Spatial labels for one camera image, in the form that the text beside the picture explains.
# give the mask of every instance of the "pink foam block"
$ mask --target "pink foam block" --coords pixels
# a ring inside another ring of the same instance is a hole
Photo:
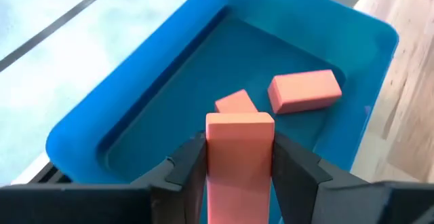
[[[249,113],[258,112],[247,92],[242,89],[215,102],[219,113]]]
[[[331,70],[276,75],[268,93],[279,114],[328,107],[342,96]]]
[[[274,120],[268,113],[209,113],[208,223],[266,224]]]

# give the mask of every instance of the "orange block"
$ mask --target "orange block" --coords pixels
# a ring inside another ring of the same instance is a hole
[[[215,102],[219,113],[249,113],[258,112],[247,92],[242,89]]]
[[[331,70],[274,76],[268,88],[274,113],[320,109],[342,96]]]
[[[209,224],[268,223],[274,131],[268,113],[206,115]]]

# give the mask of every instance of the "blue tray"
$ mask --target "blue tray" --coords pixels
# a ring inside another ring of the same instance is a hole
[[[272,114],[274,75],[331,69],[338,103],[277,116],[276,128],[350,170],[397,42],[330,0],[188,0],[56,125],[47,152],[74,181],[128,183],[203,130],[216,99],[244,88]]]

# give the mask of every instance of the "wooden floor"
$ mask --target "wooden floor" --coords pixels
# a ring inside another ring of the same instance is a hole
[[[431,181],[434,163],[434,0],[360,0],[399,45],[352,173],[367,181]]]

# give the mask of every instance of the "bin floor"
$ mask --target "bin floor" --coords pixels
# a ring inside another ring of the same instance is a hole
[[[320,69],[332,69],[342,87],[338,68],[226,17],[119,137],[105,155],[106,163],[116,175],[134,180],[204,130],[205,114],[214,111],[215,100],[243,88],[259,111],[275,118],[278,131],[312,150],[329,109],[275,116],[267,88],[274,75]]]

